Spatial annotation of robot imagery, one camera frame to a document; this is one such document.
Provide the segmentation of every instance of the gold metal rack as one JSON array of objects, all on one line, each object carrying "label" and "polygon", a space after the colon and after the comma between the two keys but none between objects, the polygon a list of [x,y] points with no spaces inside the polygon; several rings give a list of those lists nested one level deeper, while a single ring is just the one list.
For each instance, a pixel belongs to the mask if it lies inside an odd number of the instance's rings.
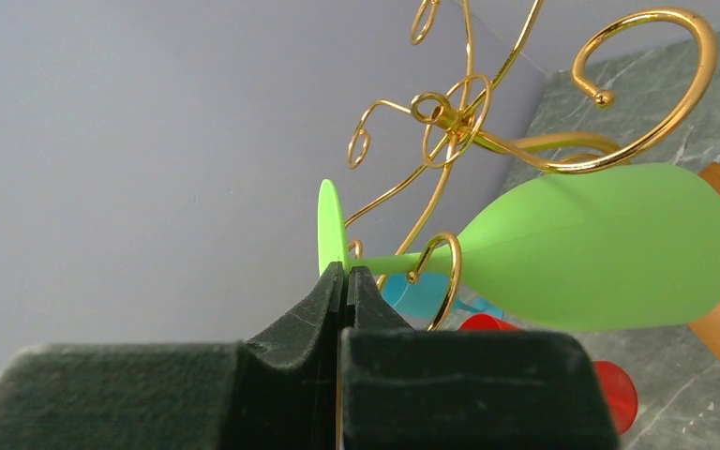
[{"label": "gold metal rack", "polygon": [[[490,79],[485,74],[475,71],[475,45],[473,42],[473,20],[470,2],[469,0],[463,0],[462,11],[465,22],[467,52],[465,76],[451,86],[445,94],[425,92],[415,96],[410,102],[409,108],[391,100],[380,99],[373,102],[363,113],[349,143],[347,162],[351,169],[358,167],[368,154],[371,136],[366,130],[365,124],[368,117],[381,106],[408,114],[416,121],[425,125],[424,137],[421,143],[422,161],[404,180],[351,215],[346,220],[346,227],[349,227],[357,219],[397,195],[427,169],[440,169],[441,176],[426,208],[415,221],[412,229],[396,251],[396,254],[402,254],[410,248],[415,238],[417,238],[424,225],[430,219],[443,195],[454,164],[471,146],[475,145],[490,152],[512,155],[544,172],[567,174],[596,172],[618,164],[627,164],[631,158],[661,142],[694,110],[702,98],[702,95],[707,90],[713,77],[718,53],[715,33],[708,22],[696,13],[679,7],[646,9],[625,16],[595,34],[581,47],[572,66],[572,79],[577,88],[589,97],[598,108],[607,108],[614,104],[614,93],[597,86],[584,75],[587,61],[595,49],[618,33],[643,23],[676,23],[691,33],[697,41],[699,48],[697,73],[686,90],[685,95],[675,108],[672,109],[658,125],[642,137],[627,145],[620,146],[606,136],[586,131],[565,131],[509,141],[484,130],[482,126],[489,112],[492,92],[500,85],[509,69],[517,60],[518,55],[528,40],[543,2],[544,0],[535,0],[533,2],[531,11],[526,18],[526,22],[520,31],[520,35],[512,51],[503,62],[503,65],[495,77]],[[410,42],[412,45],[419,44],[427,37],[429,30],[431,30],[434,24],[440,4],[441,0],[423,0],[412,21],[410,30]],[[481,84],[482,91],[476,98],[469,101],[471,88],[475,83]],[[459,93],[459,102],[457,106],[454,106],[451,98],[457,93]],[[422,108],[425,106],[423,104],[426,102],[435,104],[431,112],[422,112]],[[443,136],[435,147],[429,149],[429,138],[435,128],[442,130]],[[357,147],[358,141],[361,138],[362,142],[360,144],[359,155],[355,155],[357,153],[355,147]],[[586,147],[592,151],[578,153],[558,161],[545,159],[536,155],[542,151],[570,146]],[[436,161],[443,149],[445,149],[445,159],[443,161]],[[451,309],[454,297],[456,296],[459,273],[461,272],[462,265],[461,250],[456,237],[450,232],[441,232],[431,239],[427,248],[424,250],[421,263],[407,276],[409,282],[417,282],[421,269],[424,266],[423,262],[428,259],[431,251],[441,242],[450,244],[453,253],[453,268],[448,291],[429,329],[440,326],[446,314]],[[356,255],[360,256],[362,254],[362,243],[359,240],[352,241],[350,248],[354,249]],[[379,278],[378,285],[380,290],[384,287],[386,280],[387,276]]]}]

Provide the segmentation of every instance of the red object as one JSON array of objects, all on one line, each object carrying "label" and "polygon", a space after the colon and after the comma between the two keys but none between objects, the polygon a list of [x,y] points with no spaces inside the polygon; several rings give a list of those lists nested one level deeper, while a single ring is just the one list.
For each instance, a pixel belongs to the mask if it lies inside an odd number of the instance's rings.
[{"label": "red object", "polygon": [[[475,314],[463,323],[459,330],[473,331],[517,331],[511,323],[498,320],[487,314]],[[625,371],[609,361],[594,361],[594,369],[603,394],[606,396],[608,410],[614,419],[614,426],[620,434],[627,431],[636,420],[638,396],[636,387]]]}]

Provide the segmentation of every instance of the green utensil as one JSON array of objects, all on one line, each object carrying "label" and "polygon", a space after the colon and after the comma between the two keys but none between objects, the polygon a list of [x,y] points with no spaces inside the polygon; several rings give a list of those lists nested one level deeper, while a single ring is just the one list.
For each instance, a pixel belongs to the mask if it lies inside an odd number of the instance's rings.
[{"label": "green utensil", "polygon": [[[568,331],[689,323],[720,301],[720,197],[695,174],[638,164],[548,174],[505,193],[458,236],[461,282],[521,320]],[[418,253],[350,259],[338,193],[319,197],[319,266],[375,275]],[[426,271],[448,274],[448,247]]]}]

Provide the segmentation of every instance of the gold mug tree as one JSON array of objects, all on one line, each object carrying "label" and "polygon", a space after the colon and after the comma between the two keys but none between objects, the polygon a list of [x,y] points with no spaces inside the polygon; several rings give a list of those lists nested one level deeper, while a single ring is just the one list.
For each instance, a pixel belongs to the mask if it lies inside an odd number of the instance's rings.
[{"label": "gold mug tree", "polygon": [[[440,3],[421,3],[410,32],[413,45],[428,35]],[[474,69],[472,16],[469,0],[463,0],[465,76],[445,94],[416,96],[409,108],[381,99],[363,113],[349,143],[350,168],[358,167],[368,154],[371,137],[365,123],[379,107],[408,114],[425,125],[422,161],[403,181],[345,220],[335,186],[329,180],[322,183],[320,270],[334,261],[342,262],[347,272],[364,265],[380,276],[380,289],[390,274],[404,273],[415,283],[425,271],[445,273],[450,278],[448,290],[428,329],[444,321],[460,281],[505,312],[557,329],[609,330],[694,320],[720,300],[720,198],[684,169],[629,161],[661,142],[694,110],[715,70],[715,34],[707,21],[689,10],[660,7],[619,19],[581,48],[572,67],[573,82],[597,107],[607,108],[614,103],[614,93],[584,75],[590,54],[604,41],[651,22],[676,23],[697,41],[697,73],[685,95],[637,140],[619,145],[599,134],[566,131],[507,141],[482,126],[492,92],[514,64],[542,4],[543,0],[533,3],[514,48],[490,79]],[[470,100],[474,83],[482,88]],[[453,97],[459,97],[457,106]],[[436,106],[421,111],[427,102]],[[430,149],[429,138],[436,130],[443,135]],[[513,155],[548,174],[502,195],[459,236],[441,232],[420,254],[406,254],[440,201],[454,164],[472,146]],[[591,151],[559,161],[536,155],[569,146]],[[445,157],[438,161],[443,150]],[[394,255],[363,258],[360,241],[347,244],[347,227],[428,169],[441,171],[437,186]],[[440,243],[448,245],[438,247]],[[356,259],[349,258],[351,249]]]}]

